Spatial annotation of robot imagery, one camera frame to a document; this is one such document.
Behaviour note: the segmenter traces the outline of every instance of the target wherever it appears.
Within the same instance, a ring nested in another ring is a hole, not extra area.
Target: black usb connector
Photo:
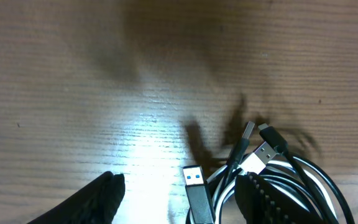
[[[215,212],[212,207],[211,194],[204,180],[201,166],[183,168],[186,181],[186,193],[195,223],[214,223]]]

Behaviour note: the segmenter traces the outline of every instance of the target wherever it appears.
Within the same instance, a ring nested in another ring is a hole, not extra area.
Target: wood grain
[[[308,146],[358,223],[358,1],[0,0],[0,223],[106,170],[126,177],[114,223],[184,223],[181,168],[256,119]]]

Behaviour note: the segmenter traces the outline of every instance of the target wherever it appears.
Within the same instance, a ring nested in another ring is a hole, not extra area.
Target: usb connector
[[[186,193],[195,223],[214,223],[215,212],[212,207],[211,194],[204,181],[201,166],[183,168],[186,182]]]
[[[263,142],[258,148],[251,152],[240,164],[244,172],[254,172],[260,174],[266,168],[266,164],[271,161],[277,153],[267,144]]]

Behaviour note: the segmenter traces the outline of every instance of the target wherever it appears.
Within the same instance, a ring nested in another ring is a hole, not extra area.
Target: bundle of cables
[[[286,140],[274,127],[260,125],[259,134],[264,142],[253,152],[245,154],[254,125],[248,122],[226,164],[208,179],[203,179],[200,166],[183,168],[190,204],[186,223],[220,224],[223,204],[235,194],[237,177],[250,173],[259,175],[308,213],[319,217],[323,223],[338,224],[333,202],[317,174],[337,198],[346,223],[354,223],[346,199],[333,180],[313,162],[288,152]]]

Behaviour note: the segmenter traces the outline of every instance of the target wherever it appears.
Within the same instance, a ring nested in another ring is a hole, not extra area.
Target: wooden surface
[[[184,223],[181,168],[247,120],[308,146],[358,223],[358,1],[0,0],[0,223],[106,170],[113,223]]]

